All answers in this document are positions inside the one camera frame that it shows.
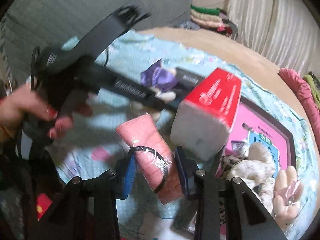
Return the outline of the gray quilted headboard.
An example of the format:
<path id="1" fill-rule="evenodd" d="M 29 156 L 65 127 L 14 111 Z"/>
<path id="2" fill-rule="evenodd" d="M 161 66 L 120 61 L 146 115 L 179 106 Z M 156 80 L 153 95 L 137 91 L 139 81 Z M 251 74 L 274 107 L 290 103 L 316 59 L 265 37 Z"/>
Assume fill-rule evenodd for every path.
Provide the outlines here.
<path id="1" fill-rule="evenodd" d="M 172 27 L 190 15 L 193 0 L 15 0 L 1 21 L 4 63 L 22 83 L 30 74 L 36 46 L 63 44 L 73 36 L 83 37 L 119 7 L 135 4 L 151 16 L 136 30 Z"/>

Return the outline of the folded clothes stack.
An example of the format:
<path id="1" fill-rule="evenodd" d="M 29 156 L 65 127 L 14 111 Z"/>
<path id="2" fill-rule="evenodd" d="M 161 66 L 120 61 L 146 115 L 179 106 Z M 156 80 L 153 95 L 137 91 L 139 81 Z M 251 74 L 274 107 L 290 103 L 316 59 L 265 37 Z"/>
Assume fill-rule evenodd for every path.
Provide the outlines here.
<path id="1" fill-rule="evenodd" d="M 227 12 L 223 9 L 191 5 L 190 19 L 200 28 L 208 29 L 232 40 L 238 38 L 237 26 L 229 19 Z"/>

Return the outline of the tan round mattress cover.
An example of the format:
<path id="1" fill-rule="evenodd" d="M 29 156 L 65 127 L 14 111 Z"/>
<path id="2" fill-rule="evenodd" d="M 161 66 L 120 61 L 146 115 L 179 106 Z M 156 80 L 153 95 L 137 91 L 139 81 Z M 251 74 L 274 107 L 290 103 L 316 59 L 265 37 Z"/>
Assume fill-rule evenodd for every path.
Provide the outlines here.
<path id="1" fill-rule="evenodd" d="M 215 55 L 224 61 L 237 65 L 246 75 L 264 89 L 274 93 L 281 101 L 290 106 L 299 116 L 306 120 L 309 131 L 311 124 L 303 106 L 278 75 L 279 67 L 255 51 L 212 31 L 187 30 L 182 28 L 152 28 L 140 32 L 152 34 L 157 38 L 181 43 Z"/>

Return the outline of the green blanket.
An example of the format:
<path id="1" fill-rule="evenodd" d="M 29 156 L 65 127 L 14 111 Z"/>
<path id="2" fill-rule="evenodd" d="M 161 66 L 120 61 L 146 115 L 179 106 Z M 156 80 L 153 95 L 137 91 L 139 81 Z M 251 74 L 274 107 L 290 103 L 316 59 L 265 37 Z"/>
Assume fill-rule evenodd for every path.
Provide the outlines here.
<path id="1" fill-rule="evenodd" d="M 309 72 L 303 77 L 303 80 L 305 80 L 309 84 L 313 100 L 317 107 L 320 108 L 319 78 L 317 78 L 315 74 L 313 74 L 313 72 Z"/>

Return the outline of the white floral fabric scrunchie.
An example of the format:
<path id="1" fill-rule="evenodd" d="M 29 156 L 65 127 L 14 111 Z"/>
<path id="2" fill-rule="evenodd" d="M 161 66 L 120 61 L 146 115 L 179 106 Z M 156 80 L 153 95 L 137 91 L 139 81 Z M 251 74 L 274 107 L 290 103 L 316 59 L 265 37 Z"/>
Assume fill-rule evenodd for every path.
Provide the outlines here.
<path id="1" fill-rule="evenodd" d="M 260 142 L 254 142 L 237 155 L 240 162 L 231 168 L 227 180 L 241 178 L 269 213 L 273 210 L 275 163 L 271 152 Z"/>

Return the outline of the Hello Kitty blue bedsheet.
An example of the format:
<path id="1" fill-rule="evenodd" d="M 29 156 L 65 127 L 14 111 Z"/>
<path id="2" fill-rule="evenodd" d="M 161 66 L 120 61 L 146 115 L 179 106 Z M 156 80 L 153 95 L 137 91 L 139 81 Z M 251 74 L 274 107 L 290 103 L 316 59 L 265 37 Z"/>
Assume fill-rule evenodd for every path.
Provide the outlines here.
<path id="1" fill-rule="evenodd" d="M 181 67 L 200 76 L 208 76 L 216 68 L 234 73 L 242 79 L 242 95 L 270 113 L 292 133 L 297 173 L 304 183 L 304 192 L 299 216 L 287 229 L 286 236 L 288 239 L 302 237 L 318 210 L 319 181 L 318 149 L 306 120 L 237 65 L 152 34 L 128 32 L 115 40 L 97 62 L 139 81 L 141 72 L 160 59 L 164 68 Z M 115 130 L 129 118 L 129 100 L 101 90 L 89 100 L 89 104 L 93 115 L 89 118 L 76 115 L 74 128 L 48 149 L 64 182 L 74 176 L 83 179 L 97 177 L 114 167 L 125 154 Z M 187 201 L 182 198 L 163 205 L 139 173 L 129 197 L 117 201 L 121 236 L 126 239 L 191 239 L 191 235 L 177 225 L 186 205 Z"/>

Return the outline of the purple tray with pink book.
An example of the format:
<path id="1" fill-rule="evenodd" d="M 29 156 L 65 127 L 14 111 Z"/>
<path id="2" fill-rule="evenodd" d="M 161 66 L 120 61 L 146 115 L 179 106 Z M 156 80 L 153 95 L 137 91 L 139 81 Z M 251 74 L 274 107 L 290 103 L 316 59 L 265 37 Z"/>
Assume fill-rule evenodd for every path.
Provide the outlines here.
<path id="1" fill-rule="evenodd" d="M 280 170 L 295 167 L 292 134 L 276 119 L 246 98 L 240 100 L 227 144 L 208 161 L 202 161 L 184 149 L 198 170 L 195 239 L 284 239 L 284 231 L 261 201 L 239 177 L 221 179 L 221 157 L 243 155 L 242 148 L 260 142 L 271 152 L 276 177 Z M 225 205 L 225 224 L 220 225 L 219 199 Z"/>

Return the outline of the pink quilted comforter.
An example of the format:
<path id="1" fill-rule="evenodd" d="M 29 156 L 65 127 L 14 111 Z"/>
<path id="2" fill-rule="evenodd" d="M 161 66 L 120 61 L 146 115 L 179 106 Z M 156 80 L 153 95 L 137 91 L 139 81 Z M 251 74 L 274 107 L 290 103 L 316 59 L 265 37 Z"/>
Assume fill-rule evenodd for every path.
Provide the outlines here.
<path id="1" fill-rule="evenodd" d="M 294 69 L 280 68 L 278 75 L 289 86 L 303 106 L 319 148 L 319 108 L 313 100 L 309 84 Z"/>

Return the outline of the pink packaged item black band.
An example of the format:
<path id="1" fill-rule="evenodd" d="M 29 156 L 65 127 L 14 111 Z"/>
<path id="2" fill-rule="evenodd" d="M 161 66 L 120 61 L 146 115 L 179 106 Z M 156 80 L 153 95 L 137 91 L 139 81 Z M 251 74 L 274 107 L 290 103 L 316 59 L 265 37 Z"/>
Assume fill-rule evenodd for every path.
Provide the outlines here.
<path id="1" fill-rule="evenodd" d="M 149 114 L 120 124 L 117 135 L 135 155 L 149 187 L 165 205 L 182 195 L 174 155 Z"/>

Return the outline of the pink plush flower bear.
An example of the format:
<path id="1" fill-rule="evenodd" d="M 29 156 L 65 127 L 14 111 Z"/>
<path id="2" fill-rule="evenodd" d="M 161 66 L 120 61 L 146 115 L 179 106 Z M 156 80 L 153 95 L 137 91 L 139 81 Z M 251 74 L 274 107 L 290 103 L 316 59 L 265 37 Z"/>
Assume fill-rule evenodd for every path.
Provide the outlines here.
<path id="1" fill-rule="evenodd" d="M 278 172 L 274 185 L 273 214 L 281 230 L 284 231 L 297 218 L 303 190 L 304 185 L 298 180 L 294 166 Z"/>

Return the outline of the red tissue pack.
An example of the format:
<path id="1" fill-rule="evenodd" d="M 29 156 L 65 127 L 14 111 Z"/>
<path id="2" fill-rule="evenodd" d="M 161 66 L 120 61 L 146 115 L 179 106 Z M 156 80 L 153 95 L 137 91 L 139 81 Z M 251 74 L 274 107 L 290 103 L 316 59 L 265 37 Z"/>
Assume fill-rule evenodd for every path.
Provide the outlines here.
<path id="1" fill-rule="evenodd" d="M 179 104 L 170 140 L 208 161 L 228 142 L 241 97 L 241 79 L 216 68 Z"/>

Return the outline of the cream plush toy purple bow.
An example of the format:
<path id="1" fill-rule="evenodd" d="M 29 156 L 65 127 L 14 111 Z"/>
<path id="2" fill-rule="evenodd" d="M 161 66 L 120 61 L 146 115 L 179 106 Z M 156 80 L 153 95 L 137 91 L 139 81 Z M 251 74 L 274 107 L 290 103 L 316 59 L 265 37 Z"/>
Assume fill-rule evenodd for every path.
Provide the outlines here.
<path id="1" fill-rule="evenodd" d="M 170 103 L 177 96 L 173 91 L 173 88 L 178 84 L 176 73 L 175 68 L 163 68 L 162 60 L 160 59 L 141 72 L 140 84 L 155 92 L 156 98 L 161 99 L 165 103 Z M 161 117 L 161 111 L 144 106 L 140 102 L 131 102 L 130 110 L 135 117 L 149 114 L 154 122 L 157 122 Z"/>

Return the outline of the leopard print scrunchie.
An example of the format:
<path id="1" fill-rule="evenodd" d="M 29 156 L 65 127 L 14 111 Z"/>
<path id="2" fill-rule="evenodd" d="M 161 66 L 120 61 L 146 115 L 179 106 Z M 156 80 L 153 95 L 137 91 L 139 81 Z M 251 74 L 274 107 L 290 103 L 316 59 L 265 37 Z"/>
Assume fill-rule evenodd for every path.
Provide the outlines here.
<path id="1" fill-rule="evenodd" d="M 237 156 L 231 155 L 224 155 L 221 157 L 221 179 L 227 179 L 228 173 L 231 171 L 231 168 L 239 163 L 240 160 Z M 220 213 L 220 225 L 225 224 L 225 205 L 223 198 L 219 199 L 219 213 Z"/>

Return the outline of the white curtains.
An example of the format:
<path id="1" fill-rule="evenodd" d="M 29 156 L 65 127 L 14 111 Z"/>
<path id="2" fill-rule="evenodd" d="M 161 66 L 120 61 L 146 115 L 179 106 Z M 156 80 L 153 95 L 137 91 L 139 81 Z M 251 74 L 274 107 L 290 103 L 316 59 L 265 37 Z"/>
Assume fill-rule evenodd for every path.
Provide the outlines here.
<path id="1" fill-rule="evenodd" d="M 319 26 L 302 0 L 229 0 L 238 42 L 281 68 L 319 76 Z"/>

